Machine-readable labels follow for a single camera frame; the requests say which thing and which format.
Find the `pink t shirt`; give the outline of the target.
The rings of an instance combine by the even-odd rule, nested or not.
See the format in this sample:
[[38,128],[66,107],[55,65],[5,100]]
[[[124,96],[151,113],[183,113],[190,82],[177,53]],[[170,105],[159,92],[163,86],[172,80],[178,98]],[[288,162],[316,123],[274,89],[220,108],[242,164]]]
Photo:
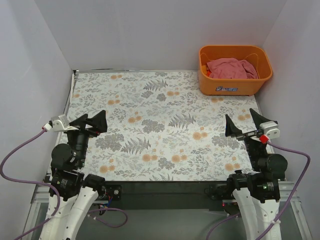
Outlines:
[[208,76],[212,79],[258,79],[255,67],[247,60],[219,58],[206,64]]

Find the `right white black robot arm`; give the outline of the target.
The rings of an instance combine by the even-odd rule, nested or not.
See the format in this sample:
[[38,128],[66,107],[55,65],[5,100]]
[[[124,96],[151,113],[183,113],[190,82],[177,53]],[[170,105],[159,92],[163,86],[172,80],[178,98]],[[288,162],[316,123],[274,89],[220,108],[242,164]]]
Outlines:
[[253,171],[236,170],[227,179],[227,195],[236,200],[248,240],[280,240],[279,181],[284,180],[288,161],[280,154],[268,153],[267,142],[279,138],[277,121],[250,109],[256,129],[242,132],[227,115],[225,136],[243,141]]

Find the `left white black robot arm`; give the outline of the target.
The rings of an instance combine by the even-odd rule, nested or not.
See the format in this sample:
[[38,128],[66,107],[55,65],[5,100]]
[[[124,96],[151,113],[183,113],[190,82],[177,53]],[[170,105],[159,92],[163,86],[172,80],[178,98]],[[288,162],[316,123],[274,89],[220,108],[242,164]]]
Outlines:
[[105,179],[85,175],[79,170],[85,165],[88,142],[108,129],[106,111],[93,117],[87,114],[69,122],[63,115],[52,117],[44,129],[67,135],[67,143],[59,143],[51,152],[52,175],[49,183],[49,219],[43,225],[41,240],[74,240],[95,200],[106,196]]

